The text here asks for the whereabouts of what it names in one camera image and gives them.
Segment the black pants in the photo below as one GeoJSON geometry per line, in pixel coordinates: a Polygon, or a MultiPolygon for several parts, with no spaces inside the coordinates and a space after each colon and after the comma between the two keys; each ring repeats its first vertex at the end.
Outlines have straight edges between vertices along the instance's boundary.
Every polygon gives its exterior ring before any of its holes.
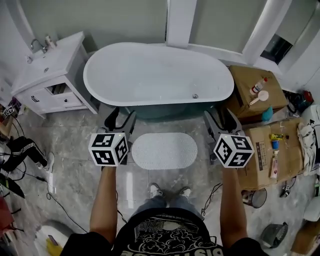
{"type": "Polygon", "coordinates": [[[47,166],[47,159],[38,149],[36,143],[23,136],[10,140],[7,144],[11,150],[9,159],[2,165],[2,169],[6,172],[12,172],[22,161],[28,156],[35,163],[40,162],[42,166],[47,166]]]}

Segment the yellow object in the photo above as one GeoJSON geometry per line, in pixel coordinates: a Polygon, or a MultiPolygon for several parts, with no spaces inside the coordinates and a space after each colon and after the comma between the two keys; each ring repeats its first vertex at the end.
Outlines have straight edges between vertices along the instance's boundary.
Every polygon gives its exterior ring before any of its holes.
{"type": "Polygon", "coordinates": [[[46,250],[51,256],[60,256],[63,248],[58,244],[54,245],[54,243],[50,240],[50,238],[46,239],[46,250]]]}
{"type": "Polygon", "coordinates": [[[276,134],[276,133],[271,134],[271,140],[281,141],[284,138],[285,138],[285,136],[283,134],[276,134]]]}

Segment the white bottle with red cap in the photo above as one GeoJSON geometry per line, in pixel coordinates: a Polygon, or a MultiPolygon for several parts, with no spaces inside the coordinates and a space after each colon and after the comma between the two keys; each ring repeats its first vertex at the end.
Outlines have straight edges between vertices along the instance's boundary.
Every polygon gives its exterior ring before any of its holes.
{"type": "Polygon", "coordinates": [[[250,93],[252,95],[257,94],[258,92],[261,91],[261,89],[264,87],[265,83],[268,82],[268,78],[261,79],[259,82],[257,82],[251,89],[250,93]]]}

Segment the label on box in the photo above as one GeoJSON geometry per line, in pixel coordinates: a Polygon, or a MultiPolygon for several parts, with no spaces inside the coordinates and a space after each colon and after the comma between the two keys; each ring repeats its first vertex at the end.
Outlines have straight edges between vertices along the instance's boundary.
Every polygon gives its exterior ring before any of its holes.
{"type": "Polygon", "coordinates": [[[265,142],[264,141],[256,142],[255,146],[256,146],[256,152],[258,156],[259,170],[262,171],[268,168],[265,142]]]}

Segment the t-shirt sleeve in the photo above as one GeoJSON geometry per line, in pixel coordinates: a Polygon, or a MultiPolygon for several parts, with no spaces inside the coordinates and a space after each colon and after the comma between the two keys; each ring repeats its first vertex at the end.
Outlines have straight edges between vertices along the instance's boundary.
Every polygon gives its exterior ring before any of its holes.
{"type": "Polygon", "coordinates": [[[96,232],[72,234],[66,242],[60,256],[68,255],[108,255],[112,246],[102,235],[96,232]]]}
{"type": "Polygon", "coordinates": [[[248,237],[236,241],[229,249],[228,255],[239,255],[241,253],[246,256],[268,256],[262,250],[260,243],[248,237]]]}

